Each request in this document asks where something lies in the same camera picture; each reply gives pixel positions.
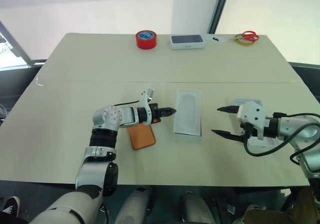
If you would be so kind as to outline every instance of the person's leg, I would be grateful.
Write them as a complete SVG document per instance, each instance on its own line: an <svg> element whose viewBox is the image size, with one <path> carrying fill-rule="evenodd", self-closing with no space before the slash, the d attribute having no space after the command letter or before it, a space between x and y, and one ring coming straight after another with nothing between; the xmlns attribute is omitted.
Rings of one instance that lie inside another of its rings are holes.
<svg viewBox="0 0 320 224"><path fill-rule="evenodd" d="M292 216L298 224L316 224L320 220L319 210L315 205L315 197L310 187L303 188L292 209Z"/></svg>
<svg viewBox="0 0 320 224"><path fill-rule="evenodd" d="M293 209L286 212L251 209L243 216L245 224L316 224L318 220L320 215L310 187L299 192Z"/></svg>
<svg viewBox="0 0 320 224"><path fill-rule="evenodd" d="M297 224L289 213L252 209L245 213L244 224Z"/></svg>
<svg viewBox="0 0 320 224"><path fill-rule="evenodd" d="M19 219L20 199L10 197L4 205L4 210L0 212L0 223L5 224L27 224L25 220Z"/></svg>

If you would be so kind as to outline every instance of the orange phone case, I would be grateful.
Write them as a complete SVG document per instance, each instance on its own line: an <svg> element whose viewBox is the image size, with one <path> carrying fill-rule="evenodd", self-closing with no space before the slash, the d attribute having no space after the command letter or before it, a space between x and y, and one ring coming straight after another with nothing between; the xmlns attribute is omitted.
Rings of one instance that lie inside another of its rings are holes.
<svg viewBox="0 0 320 224"><path fill-rule="evenodd" d="M129 127L128 132L131 138L131 145L134 150L152 146L156 143L151 126L140 123L137 126Z"/></svg>

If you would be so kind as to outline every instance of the floor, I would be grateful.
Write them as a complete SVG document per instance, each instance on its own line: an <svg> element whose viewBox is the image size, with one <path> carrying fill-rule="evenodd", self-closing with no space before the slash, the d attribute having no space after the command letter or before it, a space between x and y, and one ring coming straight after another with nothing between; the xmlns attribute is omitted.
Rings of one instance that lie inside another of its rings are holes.
<svg viewBox="0 0 320 224"><path fill-rule="evenodd" d="M47 184L0 181L0 198L3 197L3 200L0 200L0 210L3 209L8 197L16 195L21 200L20 217L30 222L61 195L72 191L71 188L72 186L68 185L55 187ZM119 186L111 197L105 199L104 203L109 212L109 224L114 223L122 204L135 188L136 186ZM158 186L155 205L147 217L147 223L178 221L178 199L186 191L201 195L209 207L213 198L225 197L230 205L236 207L235 215L230 215L231 220L242 216L249 204L279 211L286 199L285 196L290 193L289 190L277 190L236 194L233 188ZM105 215L99 212L96 223L104 222Z"/></svg>

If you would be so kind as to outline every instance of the table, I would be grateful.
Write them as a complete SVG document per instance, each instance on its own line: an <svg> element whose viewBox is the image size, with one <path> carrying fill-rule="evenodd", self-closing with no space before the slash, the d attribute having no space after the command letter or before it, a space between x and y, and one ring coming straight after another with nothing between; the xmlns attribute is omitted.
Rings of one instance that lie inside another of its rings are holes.
<svg viewBox="0 0 320 224"><path fill-rule="evenodd" d="M224 44L210 43L205 49L198 50L199 53L189 50L193 55L181 60L182 53L188 55L188 50L168 50L165 47L168 37L160 35L158 49L139 50L131 44L127 55L120 56L116 66L110 63L115 58L114 47L112 52L106 49L105 53L100 53L97 46L101 43L91 42L104 40L108 46L117 40L116 37L127 42L132 40L132 35L68 34L61 41L0 128L1 179L74 183L85 147L89 144L93 113L110 104L137 100L140 92L150 85L155 89L152 101L159 107L174 107L178 88L200 90L203 136L197 139L174 135L173 117L163 118L161 123L152 125L156 144L134 151L127 130L120 129L116 144L119 184L243 187L308 184L300 168L289 161L292 147L286 146L272 155L256 158L249 156L241 143L223 139L210 131L215 128L236 133L239 130L234 115L216 111L232 104L235 98L260 99L269 115L273 112L319 112L316 99L266 36L262 36L261 44L266 47L264 52L268 53L269 65L265 60L259 62L259 57L248 47L234 46L231 40ZM87 53L75 55L72 43L80 47L81 39L87 39L91 46L87 47ZM221 45L230 47L229 56L220 55L222 49L228 50ZM197 69L206 69L201 72L203 78L194 74L194 64L190 61L193 56L205 61L204 51L212 49L211 56L231 61L236 60L230 56L238 55L239 48L255 59L234 63L237 73L230 69L227 72L220 62L215 63L215 69L209 62L206 65L199 62ZM71 61L72 56L75 62L62 62ZM152 67L151 59L154 63L167 59L169 63ZM187 71L180 72L174 66L181 67L182 63L187 65ZM259 72L260 79L248 70Z"/></svg>

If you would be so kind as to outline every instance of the scissors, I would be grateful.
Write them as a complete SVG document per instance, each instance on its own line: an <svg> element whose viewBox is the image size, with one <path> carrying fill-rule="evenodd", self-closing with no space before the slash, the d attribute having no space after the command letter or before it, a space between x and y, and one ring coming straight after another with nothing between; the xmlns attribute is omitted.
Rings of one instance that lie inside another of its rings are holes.
<svg viewBox="0 0 320 224"><path fill-rule="evenodd" d="M250 31L250 30L243 32L241 34L241 37L244 38L245 40L252 41L252 42L257 41L260 38L259 35L256 34L256 32Z"/></svg>

